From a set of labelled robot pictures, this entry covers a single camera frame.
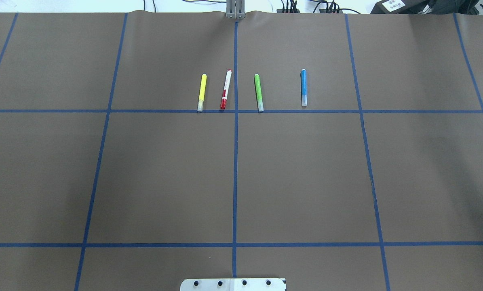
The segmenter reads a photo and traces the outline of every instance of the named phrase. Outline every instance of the green marker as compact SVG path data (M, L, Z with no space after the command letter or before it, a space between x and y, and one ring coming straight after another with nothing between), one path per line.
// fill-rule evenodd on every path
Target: green marker
M256 98L257 98L257 110L262 112L263 110L263 95L261 94L261 81L259 74L254 75L254 83L256 84Z

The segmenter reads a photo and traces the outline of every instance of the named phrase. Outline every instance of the blue marker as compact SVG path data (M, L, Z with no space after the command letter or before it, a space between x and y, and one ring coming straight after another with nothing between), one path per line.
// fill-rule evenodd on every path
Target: blue marker
M308 82L306 81L306 69L301 71L301 93L302 93L302 106L308 106Z

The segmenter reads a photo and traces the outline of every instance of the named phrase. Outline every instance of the pen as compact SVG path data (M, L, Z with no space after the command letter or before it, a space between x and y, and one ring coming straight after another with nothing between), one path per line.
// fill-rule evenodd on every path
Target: pen
M221 104L219 106L220 109L225 109L225 106L227 106L227 95L229 94L231 75L232 75L232 70L228 69L227 76L225 77L225 86L223 86L223 93L221 94Z
M198 96L198 107L196 109L198 112L202 112L202 109L204 108L204 97L206 95L206 83L207 83L207 75L203 74L202 81L200 82L200 94Z
M301 71L301 93L302 93L302 105L308 106L308 81L306 80L306 70Z
M254 83L256 84L257 110L262 112L265 109L263 108L263 96L261 94L261 80L259 79L259 74L254 75Z

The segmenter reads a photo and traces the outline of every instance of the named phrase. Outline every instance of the yellow marker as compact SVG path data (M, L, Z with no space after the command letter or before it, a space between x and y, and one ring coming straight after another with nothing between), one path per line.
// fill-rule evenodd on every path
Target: yellow marker
M202 112L204 107L204 98L206 96L206 83L207 83L207 75L202 75L202 81L200 83L200 95L198 96L198 108L196 109L198 112Z

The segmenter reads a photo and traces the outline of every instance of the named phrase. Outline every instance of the white bracket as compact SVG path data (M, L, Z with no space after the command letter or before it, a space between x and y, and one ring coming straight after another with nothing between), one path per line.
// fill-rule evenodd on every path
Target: white bracket
M225 15L230 19L245 18L245 0L227 0Z
M286 291L284 278L186 279L180 291Z

